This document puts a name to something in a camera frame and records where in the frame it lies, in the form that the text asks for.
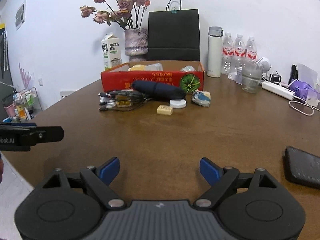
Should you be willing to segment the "blue white crumpled wrapper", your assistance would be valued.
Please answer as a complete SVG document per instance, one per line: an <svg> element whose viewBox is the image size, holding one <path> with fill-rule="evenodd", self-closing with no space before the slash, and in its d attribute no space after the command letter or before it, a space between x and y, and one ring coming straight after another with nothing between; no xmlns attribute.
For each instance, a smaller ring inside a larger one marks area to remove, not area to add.
<svg viewBox="0 0 320 240"><path fill-rule="evenodd" d="M211 95L210 92L196 90L193 92L191 100L198 106L209 107L211 103Z"/></svg>

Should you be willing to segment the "orange red cardboard box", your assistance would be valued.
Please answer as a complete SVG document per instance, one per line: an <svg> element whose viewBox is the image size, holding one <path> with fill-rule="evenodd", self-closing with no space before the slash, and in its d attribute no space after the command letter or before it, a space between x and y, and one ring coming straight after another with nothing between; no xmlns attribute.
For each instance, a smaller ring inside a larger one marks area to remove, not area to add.
<svg viewBox="0 0 320 240"><path fill-rule="evenodd" d="M161 63L163 71L128 71L135 64ZM195 72L181 72L181 68L193 66ZM198 61L142 61L127 62L101 72L103 91L131 89L133 81L153 81L182 88L187 93L202 90L205 71Z"/></svg>

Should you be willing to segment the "dark navy umbrella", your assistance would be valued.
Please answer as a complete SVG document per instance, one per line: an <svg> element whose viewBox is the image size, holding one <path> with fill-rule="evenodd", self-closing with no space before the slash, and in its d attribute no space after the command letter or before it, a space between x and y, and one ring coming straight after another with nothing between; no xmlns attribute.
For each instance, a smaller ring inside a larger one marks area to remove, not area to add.
<svg viewBox="0 0 320 240"><path fill-rule="evenodd" d="M186 92L180 87L160 82L136 80L132 88L155 101L169 102L170 100L185 99Z"/></svg>

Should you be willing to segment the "yellow white plush toy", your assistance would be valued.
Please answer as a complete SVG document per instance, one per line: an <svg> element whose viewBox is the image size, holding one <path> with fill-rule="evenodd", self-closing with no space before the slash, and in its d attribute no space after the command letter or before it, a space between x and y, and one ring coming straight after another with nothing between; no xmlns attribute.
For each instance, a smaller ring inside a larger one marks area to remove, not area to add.
<svg viewBox="0 0 320 240"><path fill-rule="evenodd" d="M134 66L130 67L128 71L145 71L146 65L143 64L135 64Z"/></svg>

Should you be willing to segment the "green white milk carton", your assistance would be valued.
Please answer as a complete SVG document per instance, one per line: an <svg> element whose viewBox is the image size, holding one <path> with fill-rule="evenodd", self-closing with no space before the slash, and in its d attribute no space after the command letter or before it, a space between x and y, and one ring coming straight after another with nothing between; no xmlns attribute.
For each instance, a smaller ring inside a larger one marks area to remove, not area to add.
<svg viewBox="0 0 320 240"><path fill-rule="evenodd" d="M121 64L119 38L114 36L113 33L108 33L103 37L101 47L103 52L104 70L108 70Z"/></svg>

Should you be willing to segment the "white round puck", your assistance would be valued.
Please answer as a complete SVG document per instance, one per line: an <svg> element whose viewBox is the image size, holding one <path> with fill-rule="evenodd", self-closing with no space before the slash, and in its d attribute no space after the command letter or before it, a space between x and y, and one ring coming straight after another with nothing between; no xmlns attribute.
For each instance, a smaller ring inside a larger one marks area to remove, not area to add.
<svg viewBox="0 0 320 240"><path fill-rule="evenodd" d="M173 109L183 109L187 106L187 102L184 99L170 100L169 105Z"/></svg>

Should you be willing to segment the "black paper gift bag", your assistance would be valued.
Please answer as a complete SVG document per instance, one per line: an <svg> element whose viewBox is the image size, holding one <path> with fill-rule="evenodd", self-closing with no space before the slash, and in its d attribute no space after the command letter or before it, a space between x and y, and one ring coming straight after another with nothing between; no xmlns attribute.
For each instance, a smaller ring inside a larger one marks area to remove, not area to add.
<svg viewBox="0 0 320 240"><path fill-rule="evenodd" d="M152 11L148 19L148 49L146 59L200 61L200 20L198 9Z"/></svg>

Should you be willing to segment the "pink marbled vase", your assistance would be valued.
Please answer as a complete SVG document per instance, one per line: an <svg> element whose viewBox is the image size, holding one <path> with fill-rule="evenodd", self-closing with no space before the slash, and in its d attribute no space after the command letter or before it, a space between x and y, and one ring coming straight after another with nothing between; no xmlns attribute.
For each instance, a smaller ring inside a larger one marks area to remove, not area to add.
<svg viewBox="0 0 320 240"><path fill-rule="evenodd" d="M145 61L148 53L148 30L127 29L125 34L125 55L129 57L130 62Z"/></svg>

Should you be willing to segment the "white thermos bottle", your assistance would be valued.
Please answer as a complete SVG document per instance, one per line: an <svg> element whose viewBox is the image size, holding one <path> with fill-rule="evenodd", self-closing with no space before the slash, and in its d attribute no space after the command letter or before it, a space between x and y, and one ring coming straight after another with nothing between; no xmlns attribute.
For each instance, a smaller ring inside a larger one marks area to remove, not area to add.
<svg viewBox="0 0 320 240"><path fill-rule="evenodd" d="M221 27L209 27L207 65L207 75L209 77L219 78L221 76L222 37L223 29Z"/></svg>

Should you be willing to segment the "clear glass cup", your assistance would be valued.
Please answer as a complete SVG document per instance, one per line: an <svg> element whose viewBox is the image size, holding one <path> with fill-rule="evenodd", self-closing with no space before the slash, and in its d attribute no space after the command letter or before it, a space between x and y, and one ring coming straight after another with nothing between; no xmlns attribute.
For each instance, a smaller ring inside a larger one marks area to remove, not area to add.
<svg viewBox="0 0 320 240"><path fill-rule="evenodd" d="M263 66L254 60L246 60L242 67L242 89L257 93L263 74Z"/></svg>

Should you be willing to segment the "white power strip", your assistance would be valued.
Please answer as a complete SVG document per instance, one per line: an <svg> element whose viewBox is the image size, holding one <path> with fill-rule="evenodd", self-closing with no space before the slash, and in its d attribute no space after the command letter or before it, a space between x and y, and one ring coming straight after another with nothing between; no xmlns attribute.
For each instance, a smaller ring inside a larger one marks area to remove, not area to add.
<svg viewBox="0 0 320 240"><path fill-rule="evenodd" d="M264 81L261 84L262 89L269 91L273 94L281 96L287 100L293 100L295 93L287 88L284 88L280 85L276 85L275 83L271 83L269 81Z"/></svg>

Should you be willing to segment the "purple plastic bag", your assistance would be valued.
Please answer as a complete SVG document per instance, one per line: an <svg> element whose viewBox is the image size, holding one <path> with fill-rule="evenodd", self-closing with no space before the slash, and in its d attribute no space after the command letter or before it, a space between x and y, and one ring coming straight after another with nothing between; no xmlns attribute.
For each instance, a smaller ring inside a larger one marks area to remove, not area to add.
<svg viewBox="0 0 320 240"><path fill-rule="evenodd" d="M306 82L293 80L289 85L289 90L293 91L295 96L305 101L308 101L309 99L319 100L319 92L313 89L313 87Z"/></svg>

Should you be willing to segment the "dried pink flowers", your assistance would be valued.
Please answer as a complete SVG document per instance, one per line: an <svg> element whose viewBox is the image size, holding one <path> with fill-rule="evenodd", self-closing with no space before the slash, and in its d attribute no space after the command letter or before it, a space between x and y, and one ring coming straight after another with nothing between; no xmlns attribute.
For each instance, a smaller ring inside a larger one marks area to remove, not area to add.
<svg viewBox="0 0 320 240"><path fill-rule="evenodd" d="M93 2L93 6L82 5L79 8L82 18L92 16L97 24L116 23L123 30L139 30L151 4L150 0L93 0Z"/></svg>

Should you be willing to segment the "white translucent plastic container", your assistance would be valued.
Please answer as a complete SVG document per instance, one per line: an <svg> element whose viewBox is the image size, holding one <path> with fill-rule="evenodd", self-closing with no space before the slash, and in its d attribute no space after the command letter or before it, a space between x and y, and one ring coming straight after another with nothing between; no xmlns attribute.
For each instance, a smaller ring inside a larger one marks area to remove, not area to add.
<svg viewBox="0 0 320 240"><path fill-rule="evenodd" d="M163 71L163 66L161 63L154 63L146 65L144 68L145 71Z"/></svg>

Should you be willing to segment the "black smartphone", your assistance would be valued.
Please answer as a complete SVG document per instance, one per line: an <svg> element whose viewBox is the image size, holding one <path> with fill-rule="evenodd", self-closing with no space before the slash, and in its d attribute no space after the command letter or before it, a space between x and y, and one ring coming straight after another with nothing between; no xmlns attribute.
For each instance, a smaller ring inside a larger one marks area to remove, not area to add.
<svg viewBox="0 0 320 240"><path fill-rule="evenodd" d="M319 189L319 157L287 146L283 155L285 178L292 183Z"/></svg>

